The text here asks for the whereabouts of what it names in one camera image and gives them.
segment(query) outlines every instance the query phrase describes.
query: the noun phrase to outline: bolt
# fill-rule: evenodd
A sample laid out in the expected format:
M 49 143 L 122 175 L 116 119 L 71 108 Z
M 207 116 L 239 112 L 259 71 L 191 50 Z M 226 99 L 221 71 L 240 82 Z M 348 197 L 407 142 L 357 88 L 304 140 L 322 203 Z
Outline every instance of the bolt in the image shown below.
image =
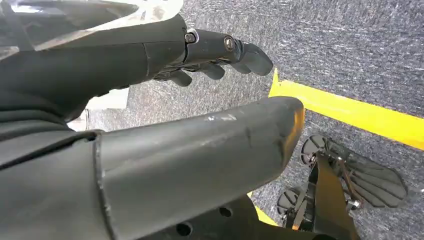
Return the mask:
M 228 52 L 232 52 L 234 50 L 234 38 L 226 36 L 224 38 L 224 46 Z
M 359 208 L 361 206 L 361 201 L 359 200 L 349 199 L 348 203 L 354 206 L 355 208 Z
M 188 43 L 188 44 L 192 44 L 192 43 L 196 42 L 196 36 L 191 32 L 186 33 L 184 35 L 184 39 L 185 39 L 185 42 Z

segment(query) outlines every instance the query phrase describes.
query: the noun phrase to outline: clear plastic sheet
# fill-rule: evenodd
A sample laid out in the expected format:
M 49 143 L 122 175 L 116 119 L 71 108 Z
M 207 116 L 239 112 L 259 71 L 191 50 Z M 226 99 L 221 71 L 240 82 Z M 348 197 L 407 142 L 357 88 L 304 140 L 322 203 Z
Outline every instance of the clear plastic sheet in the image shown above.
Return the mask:
M 0 0 L 0 60 L 97 31 L 168 20 L 184 0 Z

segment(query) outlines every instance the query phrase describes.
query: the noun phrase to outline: hole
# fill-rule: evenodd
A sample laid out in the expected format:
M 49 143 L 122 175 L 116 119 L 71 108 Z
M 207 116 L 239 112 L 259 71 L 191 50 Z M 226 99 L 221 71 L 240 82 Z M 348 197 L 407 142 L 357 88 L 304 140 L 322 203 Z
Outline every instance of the hole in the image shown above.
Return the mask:
M 192 227 L 187 223 L 180 223 L 176 225 L 176 232 L 183 237 L 192 234 Z
M 226 207 L 220 207 L 219 208 L 219 213 L 224 216 L 224 217 L 231 217 L 233 215 L 233 213 L 231 212 L 230 209 L 226 208 Z

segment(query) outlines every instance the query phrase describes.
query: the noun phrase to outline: prosthetic hand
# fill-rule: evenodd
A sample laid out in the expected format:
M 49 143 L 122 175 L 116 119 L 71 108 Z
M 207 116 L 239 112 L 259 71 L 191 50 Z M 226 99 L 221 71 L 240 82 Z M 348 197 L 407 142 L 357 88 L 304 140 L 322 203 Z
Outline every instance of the prosthetic hand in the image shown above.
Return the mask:
M 224 76 L 220 66 L 231 65 L 241 74 L 253 72 L 267 75 L 273 63 L 256 45 L 234 39 L 228 34 L 199 29 L 189 29 L 184 36 L 184 60 L 165 67 L 153 79 L 172 80 L 179 86 L 188 86 L 192 79 L 184 71 L 202 72 L 213 80 Z
M 266 75 L 273 64 L 256 45 L 230 35 L 187 30 L 180 15 L 144 25 L 102 30 L 41 51 L 21 51 L 0 61 L 0 109 L 43 109 L 70 121 L 87 102 L 112 89 L 151 79 L 187 86 L 184 71 L 212 79 L 229 64 Z

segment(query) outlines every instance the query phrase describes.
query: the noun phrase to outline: yellow floor line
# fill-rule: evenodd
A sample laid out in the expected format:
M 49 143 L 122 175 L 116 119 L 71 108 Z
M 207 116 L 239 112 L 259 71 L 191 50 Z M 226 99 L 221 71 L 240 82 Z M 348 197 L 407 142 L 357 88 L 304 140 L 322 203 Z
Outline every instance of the yellow floor line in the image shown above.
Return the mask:
M 250 198 L 252 196 L 252 192 L 249 192 L 247 196 Z M 254 206 L 254 208 L 256 209 L 257 218 L 261 222 L 264 222 L 266 224 L 273 225 L 273 226 L 278 226 L 278 224 L 274 220 L 272 220 L 265 212 L 263 212 L 259 207 Z
M 275 69 L 269 97 L 290 96 L 304 107 L 368 132 L 424 150 L 424 119 L 353 100 L 292 81 L 279 81 Z

